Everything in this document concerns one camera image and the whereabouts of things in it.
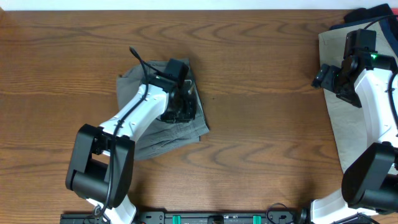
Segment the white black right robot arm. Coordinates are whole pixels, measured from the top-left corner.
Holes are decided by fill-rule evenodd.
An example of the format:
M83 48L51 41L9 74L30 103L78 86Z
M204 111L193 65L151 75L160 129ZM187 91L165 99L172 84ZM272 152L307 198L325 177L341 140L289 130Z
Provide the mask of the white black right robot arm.
M371 222L373 215L397 212L397 110L394 57L360 53L341 67L323 64L312 85L333 92L363 110L366 150L346 169L341 188L311 203L310 223Z

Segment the grey shorts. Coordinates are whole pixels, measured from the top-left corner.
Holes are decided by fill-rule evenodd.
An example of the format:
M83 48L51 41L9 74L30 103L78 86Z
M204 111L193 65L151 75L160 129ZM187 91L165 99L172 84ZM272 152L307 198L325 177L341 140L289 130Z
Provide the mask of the grey shorts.
M122 109L137 93L144 79L140 65L132 67L117 77L116 92L119 109ZM186 84L196 98L195 119L187 123L165 123L155 119L136 142L134 159L150 159L188 144L199 142L202 135L209 133L205 115L197 91L195 77L188 72Z

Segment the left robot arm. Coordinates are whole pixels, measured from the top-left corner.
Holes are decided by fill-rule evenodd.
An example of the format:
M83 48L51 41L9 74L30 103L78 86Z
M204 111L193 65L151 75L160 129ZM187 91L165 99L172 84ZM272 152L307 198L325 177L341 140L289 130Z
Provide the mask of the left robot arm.
M155 75L140 84L132 99L99 126L77 132L65 185L94 206L80 223L132 223L136 207L127 196L135 146L156 119L192 121L197 110L195 82Z

